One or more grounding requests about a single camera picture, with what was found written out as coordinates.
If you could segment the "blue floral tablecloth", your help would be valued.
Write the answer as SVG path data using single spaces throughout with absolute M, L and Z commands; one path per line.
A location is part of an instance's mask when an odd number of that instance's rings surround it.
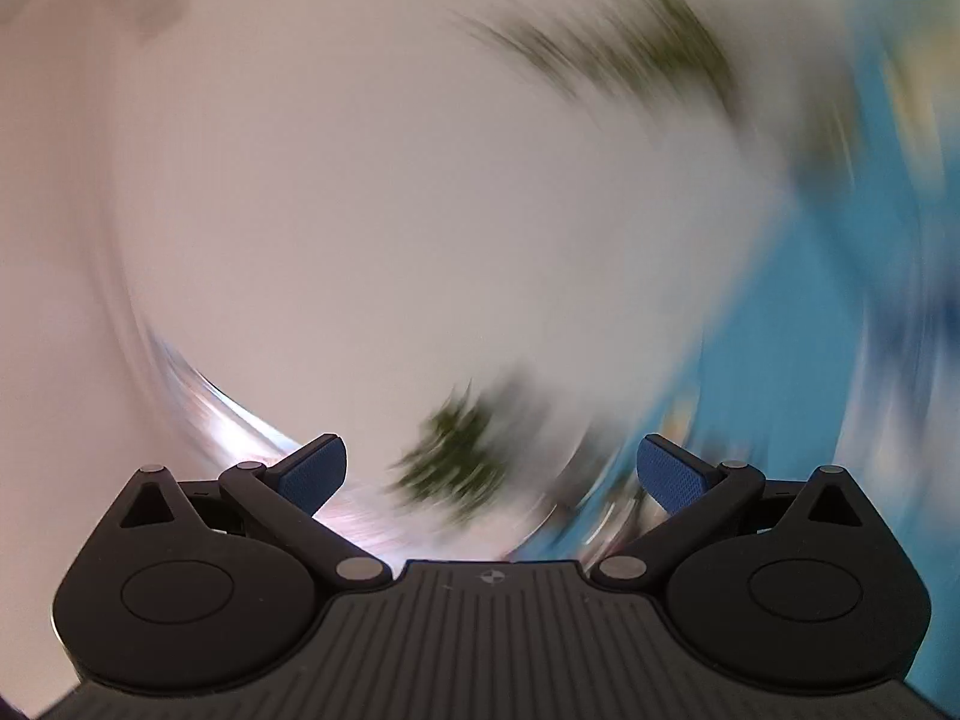
M 958 699 L 958 0 L 864 0 L 797 60 L 793 210 L 662 394 L 697 447 L 864 473 L 931 585 L 914 682 Z

